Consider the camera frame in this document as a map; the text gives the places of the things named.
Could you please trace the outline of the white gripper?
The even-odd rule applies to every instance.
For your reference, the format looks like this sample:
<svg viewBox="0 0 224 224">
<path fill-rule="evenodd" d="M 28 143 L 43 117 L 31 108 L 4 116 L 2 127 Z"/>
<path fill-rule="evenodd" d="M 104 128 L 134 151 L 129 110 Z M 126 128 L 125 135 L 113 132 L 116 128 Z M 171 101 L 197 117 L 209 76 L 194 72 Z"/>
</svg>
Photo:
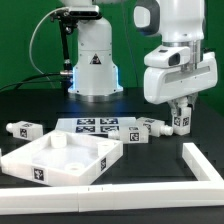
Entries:
<svg viewBox="0 0 224 224">
<path fill-rule="evenodd" d="M 148 67 L 144 74 L 144 97 L 153 104 L 168 102 L 171 114 L 180 115 L 177 98 L 187 96 L 188 106 L 194 110 L 198 92 L 214 87 L 218 81 L 214 52 L 203 55 L 203 60 L 192 72 L 180 67 L 169 69 Z"/>
</svg>

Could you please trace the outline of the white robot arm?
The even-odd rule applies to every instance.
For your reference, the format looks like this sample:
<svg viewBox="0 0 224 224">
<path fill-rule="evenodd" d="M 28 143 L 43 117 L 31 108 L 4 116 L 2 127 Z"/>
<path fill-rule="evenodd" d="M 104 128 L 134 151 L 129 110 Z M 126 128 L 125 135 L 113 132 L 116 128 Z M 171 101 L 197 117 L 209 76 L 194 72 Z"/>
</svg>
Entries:
<svg viewBox="0 0 224 224">
<path fill-rule="evenodd" d="M 111 26 L 100 3 L 121 0 L 60 0 L 62 18 L 78 29 L 78 62 L 73 69 L 72 94 L 92 100 L 123 91 L 112 62 Z M 204 53 L 204 0 L 137 0 L 134 24 L 145 36 L 162 36 L 162 44 L 144 57 L 144 97 L 153 104 L 167 102 L 174 111 L 180 100 L 192 104 L 197 93 L 217 83 L 217 63 Z"/>
</svg>

